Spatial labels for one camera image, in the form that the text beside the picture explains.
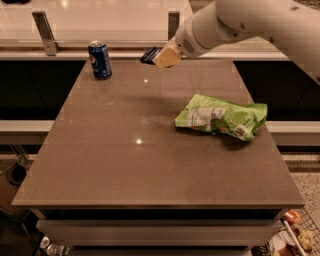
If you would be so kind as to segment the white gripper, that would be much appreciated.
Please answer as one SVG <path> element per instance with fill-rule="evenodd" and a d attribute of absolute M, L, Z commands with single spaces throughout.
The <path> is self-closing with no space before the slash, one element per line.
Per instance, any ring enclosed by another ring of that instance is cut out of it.
<path fill-rule="evenodd" d="M 193 32 L 194 18 L 190 16 L 181 24 L 175 34 L 175 41 L 179 51 L 174 46 L 164 47 L 152 62 L 158 68 L 167 68 L 177 64 L 181 60 L 181 53 L 189 58 L 196 58 L 208 52 L 196 39 Z"/>

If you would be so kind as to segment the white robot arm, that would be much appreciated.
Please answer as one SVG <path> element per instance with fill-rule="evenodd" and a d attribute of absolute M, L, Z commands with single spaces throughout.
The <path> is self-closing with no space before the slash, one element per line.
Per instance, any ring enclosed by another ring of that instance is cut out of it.
<path fill-rule="evenodd" d="M 153 57 L 159 68 L 217 46 L 260 37 L 320 82 L 320 11 L 294 0 L 214 0 L 181 24 Z"/>

